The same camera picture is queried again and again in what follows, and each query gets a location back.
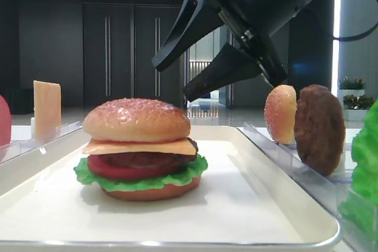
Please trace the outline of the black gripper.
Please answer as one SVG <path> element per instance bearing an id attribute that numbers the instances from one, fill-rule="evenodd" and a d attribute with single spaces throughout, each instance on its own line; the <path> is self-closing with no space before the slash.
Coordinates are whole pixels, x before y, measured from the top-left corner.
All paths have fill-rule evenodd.
<path id="1" fill-rule="evenodd" d="M 286 71 L 270 36 L 258 27 L 244 0 L 184 0 L 170 34 L 153 57 L 152 64 L 158 71 L 164 71 L 193 44 L 224 23 L 240 48 L 226 43 L 210 65 L 184 87 L 184 95 L 190 102 L 258 75 L 263 75 L 273 87 L 286 79 Z"/>

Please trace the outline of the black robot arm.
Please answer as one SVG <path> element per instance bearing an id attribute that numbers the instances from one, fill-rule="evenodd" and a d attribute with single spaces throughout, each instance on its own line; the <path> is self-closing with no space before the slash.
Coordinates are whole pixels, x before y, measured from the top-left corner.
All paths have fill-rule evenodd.
<path id="1" fill-rule="evenodd" d="M 286 79 L 271 35 L 312 0 L 184 0 L 177 20 L 152 58 L 158 71 L 218 27 L 232 32 L 238 47 L 226 44 L 215 59 L 184 87 L 193 101 L 229 84 L 262 76 L 271 86 Z"/>

